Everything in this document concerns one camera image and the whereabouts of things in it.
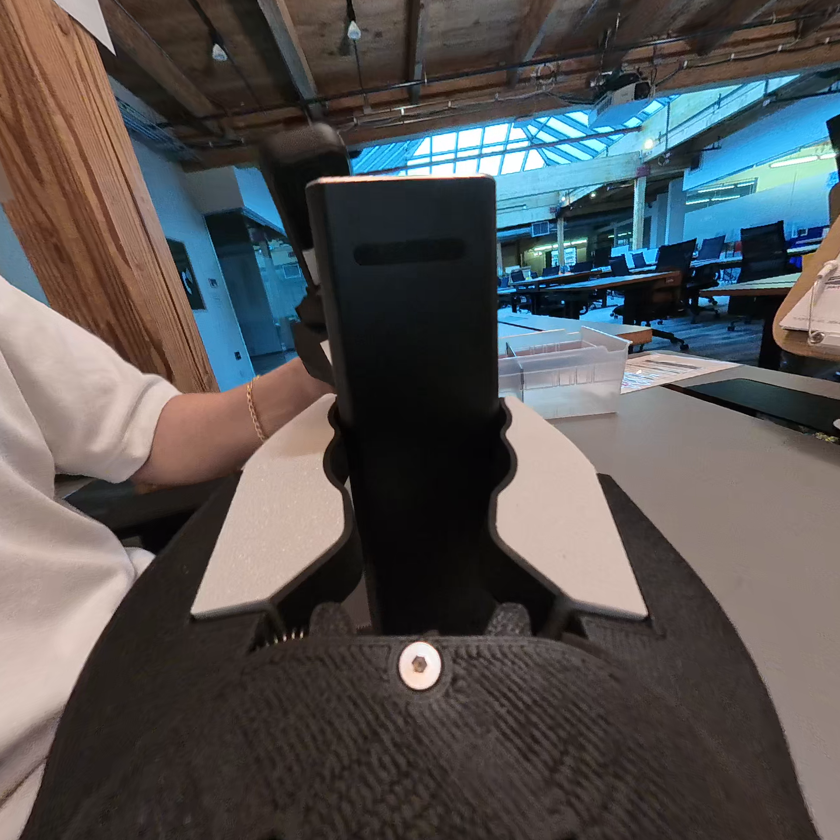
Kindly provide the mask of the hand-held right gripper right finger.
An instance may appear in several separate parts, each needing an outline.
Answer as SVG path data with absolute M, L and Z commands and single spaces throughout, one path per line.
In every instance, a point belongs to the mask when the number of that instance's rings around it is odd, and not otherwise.
M 646 620 L 647 604 L 591 461 L 517 397 L 501 404 L 512 472 L 496 492 L 490 521 L 502 548 L 573 608 Z

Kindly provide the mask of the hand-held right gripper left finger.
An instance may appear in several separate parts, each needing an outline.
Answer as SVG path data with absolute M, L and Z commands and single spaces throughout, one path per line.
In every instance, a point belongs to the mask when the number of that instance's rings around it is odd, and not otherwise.
M 307 621 L 362 580 L 361 541 L 335 396 L 318 399 L 243 468 L 192 604 L 210 620 Z

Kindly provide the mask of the black usb hub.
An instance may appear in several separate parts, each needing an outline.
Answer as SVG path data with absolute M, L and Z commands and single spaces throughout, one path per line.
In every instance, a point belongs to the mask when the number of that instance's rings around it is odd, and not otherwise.
M 325 177 L 307 199 L 374 625 L 480 635 L 499 443 L 496 184 Z

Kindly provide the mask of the person's left forearm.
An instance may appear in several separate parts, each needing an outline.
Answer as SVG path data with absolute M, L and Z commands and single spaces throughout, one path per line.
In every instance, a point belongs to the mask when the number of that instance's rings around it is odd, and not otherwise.
M 131 480 L 183 487 L 226 477 L 330 393 L 295 359 L 227 392 L 176 396 L 164 406 L 149 457 Z

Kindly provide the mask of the clear plastic bin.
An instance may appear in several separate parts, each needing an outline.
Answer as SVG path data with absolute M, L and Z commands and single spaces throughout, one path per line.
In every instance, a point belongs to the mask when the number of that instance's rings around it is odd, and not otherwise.
M 586 327 L 500 336 L 499 395 L 550 421 L 615 414 L 630 347 L 628 339 Z

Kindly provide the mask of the printed paper sheet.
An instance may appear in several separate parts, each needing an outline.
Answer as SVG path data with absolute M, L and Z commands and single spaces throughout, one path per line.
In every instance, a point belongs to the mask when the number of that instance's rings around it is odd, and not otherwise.
M 740 364 L 709 360 L 682 353 L 640 353 L 629 356 L 625 366 L 621 394 L 646 390 L 739 367 Z

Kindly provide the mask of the wooden panel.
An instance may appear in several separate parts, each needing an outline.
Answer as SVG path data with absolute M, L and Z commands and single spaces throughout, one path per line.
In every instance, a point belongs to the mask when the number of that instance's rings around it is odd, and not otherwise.
M 215 392 L 94 38 L 56 3 L 1 2 L 6 216 L 49 304 L 145 373 Z

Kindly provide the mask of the person in white shirt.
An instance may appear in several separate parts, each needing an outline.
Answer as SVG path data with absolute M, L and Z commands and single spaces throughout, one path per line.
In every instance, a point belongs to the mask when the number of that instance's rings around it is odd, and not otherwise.
M 55 476 L 131 478 L 179 392 L 5 279 L 1 322 L 2 835 L 15 837 L 81 670 L 151 561 L 58 498 Z

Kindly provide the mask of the black mesh office chair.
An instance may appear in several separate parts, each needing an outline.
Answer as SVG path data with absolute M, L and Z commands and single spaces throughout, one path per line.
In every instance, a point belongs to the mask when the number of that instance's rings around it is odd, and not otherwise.
M 782 277 L 793 272 L 783 220 L 743 227 L 740 234 L 742 258 L 738 284 Z
M 623 289 L 620 310 L 624 325 L 647 324 L 653 328 L 655 321 L 662 322 L 679 313 L 696 246 L 697 240 L 693 238 L 659 247 L 654 273 L 662 277 Z

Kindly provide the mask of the white paper notice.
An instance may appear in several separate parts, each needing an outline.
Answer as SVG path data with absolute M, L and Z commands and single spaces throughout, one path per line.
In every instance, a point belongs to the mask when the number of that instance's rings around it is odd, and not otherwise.
M 101 4 L 97 0 L 56 0 L 55 3 L 79 25 L 104 46 L 110 53 L 116 55 Z

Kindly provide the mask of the illustrated instruction board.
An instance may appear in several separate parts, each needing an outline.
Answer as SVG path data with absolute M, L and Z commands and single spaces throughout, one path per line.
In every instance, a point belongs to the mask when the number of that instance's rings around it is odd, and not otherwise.
M 773 320 L 773 339 L 788 354 L 839 362 L 839 221 L 829 228 Z

